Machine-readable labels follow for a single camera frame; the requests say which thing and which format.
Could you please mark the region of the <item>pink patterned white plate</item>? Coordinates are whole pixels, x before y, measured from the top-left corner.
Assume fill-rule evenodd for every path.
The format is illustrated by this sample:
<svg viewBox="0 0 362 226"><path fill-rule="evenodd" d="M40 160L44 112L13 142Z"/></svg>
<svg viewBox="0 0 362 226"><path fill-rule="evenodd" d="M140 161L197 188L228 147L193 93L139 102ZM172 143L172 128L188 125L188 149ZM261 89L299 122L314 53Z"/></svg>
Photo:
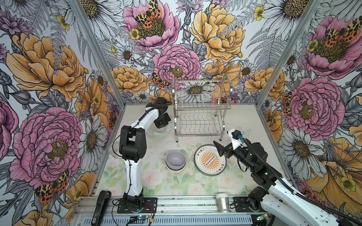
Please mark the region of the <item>pink patterned white plate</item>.
<svg viewBox="0 0 362 226"><path fill-rule="evenodd" d="M194 154L194 164L198 170L216 172L225 170L227 160L219 155L214 145L203 145Z"/></svg>

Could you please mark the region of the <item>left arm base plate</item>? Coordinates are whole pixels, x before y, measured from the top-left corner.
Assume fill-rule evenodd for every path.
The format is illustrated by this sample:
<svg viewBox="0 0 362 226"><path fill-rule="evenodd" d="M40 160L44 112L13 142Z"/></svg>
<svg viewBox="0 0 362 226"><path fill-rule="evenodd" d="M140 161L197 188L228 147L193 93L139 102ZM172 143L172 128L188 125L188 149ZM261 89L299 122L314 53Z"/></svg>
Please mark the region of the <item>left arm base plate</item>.
<svg viewBox="0 0 362 226"><path fill-rule="evenodd" d="M156 197L146 197L143 204L132 204L126 202L123 198L117 204L117 213L119 214L138 214L138 213L155 213L157 209L158 199Z"/></svg>

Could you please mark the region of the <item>aluminium front rail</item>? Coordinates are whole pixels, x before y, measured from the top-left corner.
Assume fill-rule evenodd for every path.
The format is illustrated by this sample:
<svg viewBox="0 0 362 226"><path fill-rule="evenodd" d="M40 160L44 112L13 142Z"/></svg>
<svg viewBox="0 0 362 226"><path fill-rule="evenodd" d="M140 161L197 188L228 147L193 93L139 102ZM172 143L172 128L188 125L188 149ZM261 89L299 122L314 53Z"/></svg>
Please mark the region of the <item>aluminium front rail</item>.
<svg viewBox="0 0 362 226"><path fill-rule="evenodd" d="M229 205L233 203L235 196L230 196ZM119 214L117 213L117 204L119 204L121 196L111 197L105 217L111 216L135 216L137 214ZM165 215L216 215L224 214L218 210L216 197L214 195L207 196L159 196L157 209L155 214L157 216ZM260 212L236 212L235 209L230 209L226 214L247 214L247 215L261 215L264 213L271 213L276 217L301 217L303 219L314 218L318 215L318 208L304 199L294 195L290 201L278 198L274 195L265 195L260 203L262 210Z"/></svg>

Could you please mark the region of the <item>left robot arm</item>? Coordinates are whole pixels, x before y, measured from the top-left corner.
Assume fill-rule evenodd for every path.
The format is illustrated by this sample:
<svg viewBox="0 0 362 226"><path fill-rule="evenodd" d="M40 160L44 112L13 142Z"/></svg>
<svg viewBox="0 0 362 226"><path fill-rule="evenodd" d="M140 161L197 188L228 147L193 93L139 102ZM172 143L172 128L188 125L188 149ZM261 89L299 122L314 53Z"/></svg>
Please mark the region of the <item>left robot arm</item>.
<svg viewBox="0 0 362 226"><path fill-rule="evenodd" d="M167 113L171 101L163 97L146 105L143 114L131 125L120 130L119 153L126 166L127 186L122 203L132 211L139 211L144 205L141 183L140 161L147 150L146 131L151 125L163 128L171 121Z"/></svg>

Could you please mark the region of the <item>green rimmed white plate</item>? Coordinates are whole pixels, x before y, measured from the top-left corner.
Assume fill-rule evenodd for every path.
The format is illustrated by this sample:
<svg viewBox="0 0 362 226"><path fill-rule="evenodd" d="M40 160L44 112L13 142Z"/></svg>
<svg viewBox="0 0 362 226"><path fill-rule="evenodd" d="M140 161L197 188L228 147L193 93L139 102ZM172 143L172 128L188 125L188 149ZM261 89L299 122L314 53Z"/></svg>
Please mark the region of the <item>green rimmed white plate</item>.
<svg viewBox="0 0 362 226"><path fill-rule="evenodd" d="M198 169L198 172L200 172L202 175L208 176L208 177L215 177L218 176L220 174L222 174L224 172L224 170L222 171L216 171L216 172L204 172Z"/></svg>

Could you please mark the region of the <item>green circuit board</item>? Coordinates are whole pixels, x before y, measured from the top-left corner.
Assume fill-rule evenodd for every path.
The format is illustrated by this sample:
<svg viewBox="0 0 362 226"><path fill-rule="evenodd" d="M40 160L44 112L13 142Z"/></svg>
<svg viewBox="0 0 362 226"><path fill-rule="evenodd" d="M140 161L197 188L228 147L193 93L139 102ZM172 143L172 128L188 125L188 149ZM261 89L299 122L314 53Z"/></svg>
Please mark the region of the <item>green circuit board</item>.
<svg viewBox="0 0 362 226"><path fill-rule="evenodd" d="M153 215L138 215L138 216L132 216L130 217L130 220L133 220L133 221L138 221L138 220L142 220L142 221L145 221L145 220L150 220L152 221L154 218Z"/></svg>

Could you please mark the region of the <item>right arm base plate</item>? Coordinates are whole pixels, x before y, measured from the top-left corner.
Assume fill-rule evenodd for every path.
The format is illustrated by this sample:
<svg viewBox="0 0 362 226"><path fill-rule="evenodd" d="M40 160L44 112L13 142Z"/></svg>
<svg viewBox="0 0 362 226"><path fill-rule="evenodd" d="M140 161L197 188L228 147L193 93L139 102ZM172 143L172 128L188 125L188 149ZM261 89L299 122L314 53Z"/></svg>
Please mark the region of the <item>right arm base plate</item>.
<svg viewBox="0 0 362 226"><path fill-rule="evenodd" d="M236 212L260 212L262 210L260 201L253 197L234 197L230 209Z"/></svg>

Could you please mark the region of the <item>chrome two-tier dish rack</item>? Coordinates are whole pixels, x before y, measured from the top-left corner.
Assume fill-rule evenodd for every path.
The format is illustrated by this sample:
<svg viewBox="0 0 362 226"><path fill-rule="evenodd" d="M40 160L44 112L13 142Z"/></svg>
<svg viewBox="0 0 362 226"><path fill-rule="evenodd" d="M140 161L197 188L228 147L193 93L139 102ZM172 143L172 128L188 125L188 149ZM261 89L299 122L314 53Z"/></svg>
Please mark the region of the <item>chrome two-tier dish rack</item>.
<svg viewBox="0 0 362 226"><path fill-rule="evenodd" d="M218 137L225 134L225 117L231 109L233 84L228 74L211 80L173 80L174 135Z"/></svg>

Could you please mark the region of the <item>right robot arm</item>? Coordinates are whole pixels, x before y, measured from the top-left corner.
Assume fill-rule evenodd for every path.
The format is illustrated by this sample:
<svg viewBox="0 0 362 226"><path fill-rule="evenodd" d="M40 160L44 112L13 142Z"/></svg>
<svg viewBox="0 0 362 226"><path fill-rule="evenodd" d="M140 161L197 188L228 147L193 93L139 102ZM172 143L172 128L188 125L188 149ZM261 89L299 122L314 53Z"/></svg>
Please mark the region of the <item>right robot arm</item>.
<svg viewBox="0 0 362 226"><path fill-rule="evenodd" d="M239 207L268 212L293 226L342 224L342 220L336 218L332 211L318 203L313 204L270 166L266 162L268 154L260 143L250 143L245 139L232 141L225 147L218 142L214 142L214 145L220 156L235 157L242 163L258 185L248 195L247 202L238 204Z"/></svg>

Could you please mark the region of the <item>white cylinder on rail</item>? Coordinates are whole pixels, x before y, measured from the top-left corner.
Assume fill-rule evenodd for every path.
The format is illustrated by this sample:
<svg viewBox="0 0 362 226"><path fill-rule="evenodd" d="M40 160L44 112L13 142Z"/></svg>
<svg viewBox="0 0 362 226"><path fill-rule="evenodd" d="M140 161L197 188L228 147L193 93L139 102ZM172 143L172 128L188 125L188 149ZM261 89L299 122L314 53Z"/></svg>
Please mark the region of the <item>white cylinder on rail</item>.
<svg viewBox="0 0 362 226"><path fill-rule="evenodd" d="M217 194L216 201L217 201L217 205L218 205L218 210L220 212L229 212L230 211L228 194L226 194L226 193Z"/></svg>

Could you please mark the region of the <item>lavender bowl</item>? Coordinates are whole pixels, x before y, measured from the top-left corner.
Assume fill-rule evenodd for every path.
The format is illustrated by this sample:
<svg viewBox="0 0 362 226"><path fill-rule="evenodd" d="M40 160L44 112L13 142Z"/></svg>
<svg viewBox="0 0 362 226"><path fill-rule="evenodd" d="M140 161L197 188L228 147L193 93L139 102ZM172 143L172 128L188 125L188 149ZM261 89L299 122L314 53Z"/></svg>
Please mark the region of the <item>lavender bowl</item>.
<svg viewBox="0 0 362 226"><path fill-rule="evenodd" d="M180 151L171 151L166 156L166 166L170 171L179 172L186 166L186 157Z"/></svg>

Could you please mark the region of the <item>black handheld device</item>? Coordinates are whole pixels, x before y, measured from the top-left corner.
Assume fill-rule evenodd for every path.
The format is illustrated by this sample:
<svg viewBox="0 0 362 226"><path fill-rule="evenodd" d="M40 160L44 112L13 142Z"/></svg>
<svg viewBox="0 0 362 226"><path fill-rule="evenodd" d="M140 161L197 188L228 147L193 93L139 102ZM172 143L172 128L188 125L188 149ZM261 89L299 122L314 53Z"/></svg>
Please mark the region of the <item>black handheld device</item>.
<svg viewBox="0 0 362 226"><path fill-rule="evenodd" d="M110 191L102 190L97 198L96 208L91 219L91 226L100 226L105 215L108 203L111 199L112 193Z"/></svg>

